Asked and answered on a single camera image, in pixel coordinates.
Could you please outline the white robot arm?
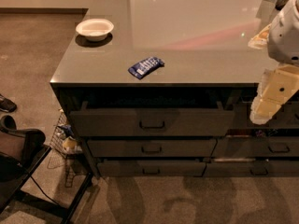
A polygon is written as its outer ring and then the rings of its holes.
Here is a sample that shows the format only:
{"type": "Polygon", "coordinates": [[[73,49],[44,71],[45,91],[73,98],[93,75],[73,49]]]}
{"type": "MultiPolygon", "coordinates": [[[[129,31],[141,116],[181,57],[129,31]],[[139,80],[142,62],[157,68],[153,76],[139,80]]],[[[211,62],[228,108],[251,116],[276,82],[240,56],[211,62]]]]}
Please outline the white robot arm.
{"type": "Polygon", "coordinates": [[[250,108],[250,120],[268,122],[299,91],[299,8],[289,0],[270,24],[248,43],[253,49],[267,48],[268,56],[278,62],[265,70],[250,108]]]}

